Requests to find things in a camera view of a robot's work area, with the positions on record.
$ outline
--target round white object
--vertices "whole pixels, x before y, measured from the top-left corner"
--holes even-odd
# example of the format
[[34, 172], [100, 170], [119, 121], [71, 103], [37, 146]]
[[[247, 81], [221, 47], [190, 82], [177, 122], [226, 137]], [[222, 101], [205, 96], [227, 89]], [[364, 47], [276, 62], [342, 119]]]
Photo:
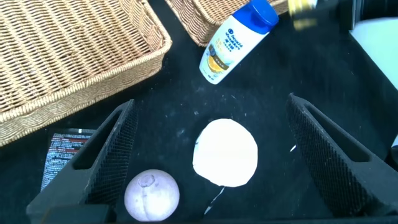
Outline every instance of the round white object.
[[246, 184], [257, 168], [257, 144], [246, 128], [232, 119], [212, 121], [200, 133], [193, 169], [219, 186]]
[[124, 206], [141, 222], [162, 221], [171, 216], [180, 200], [174, 178], [161, 170], [146, 170], [136, 175], [124, 193]]

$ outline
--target woven basket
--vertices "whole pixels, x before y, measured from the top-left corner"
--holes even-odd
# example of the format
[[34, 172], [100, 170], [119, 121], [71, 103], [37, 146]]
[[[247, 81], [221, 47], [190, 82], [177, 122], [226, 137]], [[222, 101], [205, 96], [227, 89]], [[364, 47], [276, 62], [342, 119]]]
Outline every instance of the woven basket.
[[[249, 0], [166, 0], [189, 36], [206, 47], [220, 25]], [[278, 14], [288, 10], [287, 0], [268, 0]]]
[[146, 0], [2, 0], [0, 38], [0, 146], [150, 77], [172, 44]]

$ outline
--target mesh panel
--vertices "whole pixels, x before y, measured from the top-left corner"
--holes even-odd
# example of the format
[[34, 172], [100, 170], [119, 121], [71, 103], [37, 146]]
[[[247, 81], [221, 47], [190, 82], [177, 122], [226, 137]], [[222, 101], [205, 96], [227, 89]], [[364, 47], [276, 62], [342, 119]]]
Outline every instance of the mesh panel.
[[[315, 124], [316, 121], [306, 106], [313, 107], [307, 101], [292, 95], [287, 102], [287, 117], [297, 148], [333, 214], [337, 217], [357, 215], [372, 197], [331, 145], [329, 137], [324, 134], [325, 130]], [[316, 108], [313, 111], [324, 116]]]
[[137, 127], [137, 114], [130, 102], [116, 123], [104, 149], [106, 155], [99, 165], [86, 203], [104, 203], [112, 207], [126, 178]]

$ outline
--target black fabric surface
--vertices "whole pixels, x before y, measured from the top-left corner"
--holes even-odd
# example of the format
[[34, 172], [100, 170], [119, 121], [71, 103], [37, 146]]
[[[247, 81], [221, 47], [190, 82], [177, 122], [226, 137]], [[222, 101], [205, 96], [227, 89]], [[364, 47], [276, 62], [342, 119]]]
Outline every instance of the black fabric surface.
[[[139, 106], [139, 125], [127, 179], [146, 169], [172, 175], [181, 197], [170, 220], [331, 216], [299, 152], [289, 152], [295, 144], [285, 115], [291, 92], [313, 103], [379, 157], [386, 157], [398, 132], [394, 111], [386, 107], [386, 96], [376, 85], [386, 78], [348, 34], [338, 32], [337, 24], [295, 32], [291, 23], [281, 20], [220, 84], [212, 85], [198, 69], [204, 48], [189, 38], [166, 3], [150, 3], [173, 40], [162, 70], [3, 147], [1, 223], [29, 221], [25, 207], [40, 190], [50, 128], [96, 129], [131, 98]], [[398, 98], [395, 89], [385, 92], [388, 99]], [[227, 188], [204, 217], [221, 187], [195, 173], [193, 147], [200, 131], [218, 118], [234, 119], [252, 133], [259, 160], [253, 178], [242, 187]], [[123, 200], [118, 203], [118, 219], [132, 220]]]

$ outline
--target white bottle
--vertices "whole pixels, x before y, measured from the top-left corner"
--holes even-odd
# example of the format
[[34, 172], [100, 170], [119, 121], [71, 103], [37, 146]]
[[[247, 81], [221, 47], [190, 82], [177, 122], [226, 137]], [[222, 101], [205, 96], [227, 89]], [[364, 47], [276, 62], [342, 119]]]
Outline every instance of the white bottle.
[[218, 28], [200, 61], [199, 69], [217, 84], [278, 23], [278, 15], [266, 0], [252, 0]]

